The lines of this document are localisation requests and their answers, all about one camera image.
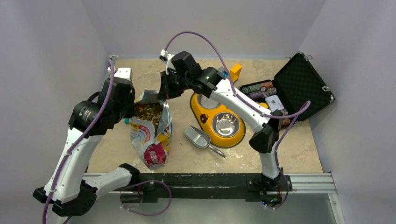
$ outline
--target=yellow object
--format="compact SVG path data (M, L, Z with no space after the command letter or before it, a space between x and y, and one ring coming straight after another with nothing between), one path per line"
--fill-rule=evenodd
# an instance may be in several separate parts
M199 126L201 126L201 129L204 132L208 133L211 137L212 144L221 148L229 148L239 144L245 137L246 132L245 123L243 122L243 120L233 111L226 108L226 106L222 104L220 104L218 107L215 107L214 109L206 109L202 107L198 101L198 97L202 97L202 95L194 93L191 96L190 106L195 118L197 119L197 122L199 123ZM213 129L213 118L222 112L228 112L232 114L234 118L236 118L239 122L239 130L232 137L220 136Z
M238 80L241 70L242 70L242 65L240 65L240 64L236 64L236 65L234 65L233 68L231 68L230 73L231 73L231 78L233 79L233 82L236 82Z
M259 105L264 107L264 108L266 108L266 109L268 109L268 106L265 103L259 103Z

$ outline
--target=case lid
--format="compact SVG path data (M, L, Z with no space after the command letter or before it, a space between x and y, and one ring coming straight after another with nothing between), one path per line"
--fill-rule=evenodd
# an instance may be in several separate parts
M334 101L333 94L303 52L297 52L272 82L289 114L297 112L307 100L311 101L297 121L309 118Z

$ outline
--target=gray floor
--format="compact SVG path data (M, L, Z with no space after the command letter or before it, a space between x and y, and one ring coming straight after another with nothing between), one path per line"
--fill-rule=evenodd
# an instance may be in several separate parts
M141 212L156 212L167 199L142 204ZM81 217L70 224L335 224L327 194L293 194L279 210L264 210L261 203L244 200L174 199L166 212L143 217L120 209L119 195L106 195Z

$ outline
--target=table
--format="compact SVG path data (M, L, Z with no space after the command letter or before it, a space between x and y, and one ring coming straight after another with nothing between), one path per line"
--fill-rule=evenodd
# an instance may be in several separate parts
M219 60L197 60L201 67L221 66ZM272 78L287 60L226 60L231 68L240 63L243 68L235 86ZM118 60L117 67L130 67L137 96L143 90L158 90L161 83L160 72L165 66L160 60ZM113 130L108 130L99 143L89 163L88 172L106 173L122 163L129 163L142 173L260 173L261 162L258 153L248 141L253 135L247 126L244 140L237 146L222 149L226 158L221 158L209 149L198 149L183 135L183 131L193 125L199 127L191 109L192 91L185 91L181 97L169 100L174 132L165 166L149 170L139 159L129 138L129 126L120 122ZM315 142L308 121L293 127L279 147L279 160L287 173L322 173Z

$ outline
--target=scoop handle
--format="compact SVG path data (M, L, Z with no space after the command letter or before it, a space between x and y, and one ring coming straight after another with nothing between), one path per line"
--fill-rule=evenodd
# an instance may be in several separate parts
M212 151L214 151L215 153L221 155L222 157L224 157L224 158L226 157L226 155L224 155L224 153L221 152L220 150L218 150L217 148L215 148L215 147L213 147L213 146L211 146L211 145L209 145L209 148L210 148Z

